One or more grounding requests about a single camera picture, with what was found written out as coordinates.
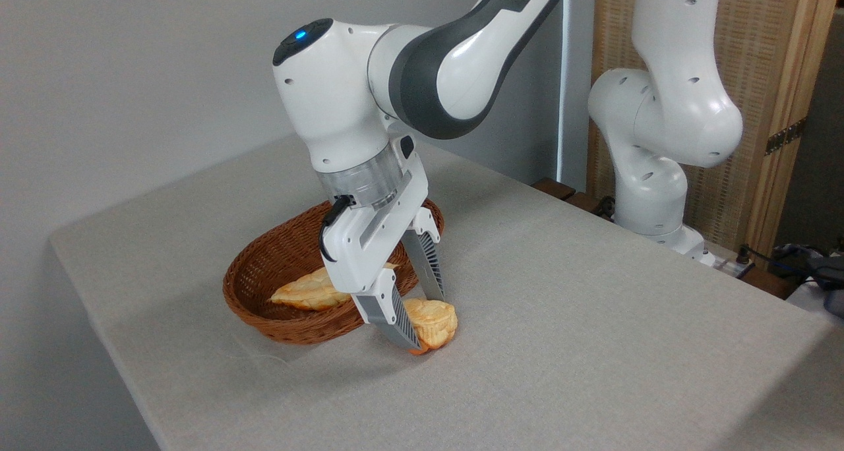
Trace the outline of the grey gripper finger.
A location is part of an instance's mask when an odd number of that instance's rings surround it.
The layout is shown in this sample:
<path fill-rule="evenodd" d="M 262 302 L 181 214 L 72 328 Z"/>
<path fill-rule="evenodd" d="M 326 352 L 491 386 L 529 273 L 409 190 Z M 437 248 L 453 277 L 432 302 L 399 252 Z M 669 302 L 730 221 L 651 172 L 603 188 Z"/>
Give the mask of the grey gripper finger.
<path fill-rule="evenodd" d="M 440 239 L 432 212 L 421 207 L 404 232 L 402 244 L 426 297 L 444 302 L 445 286 L 437 251 Z"/>
<path fill-rule="evenodd" d="M 372 286 L 353 293 L 352 298 L 365 324 L 376 326 L 393 345 L 409 351 L 421 349 L 397 289 L 395 271 L 380 271 Z"/>

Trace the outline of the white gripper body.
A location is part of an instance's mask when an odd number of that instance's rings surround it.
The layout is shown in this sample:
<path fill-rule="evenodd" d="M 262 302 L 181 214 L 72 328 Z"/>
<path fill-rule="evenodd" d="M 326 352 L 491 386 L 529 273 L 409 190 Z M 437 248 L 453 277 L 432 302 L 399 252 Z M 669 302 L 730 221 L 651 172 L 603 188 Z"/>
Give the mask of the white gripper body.
<path fill-rule="evenodd" d="M 368 162 L 320 174 L 331 201 L 350 196 L 323 237 L 330 279 L 338 291 L 370 291 L 428 195 L 428 181 L 413 136 L 393 136 Z"/>

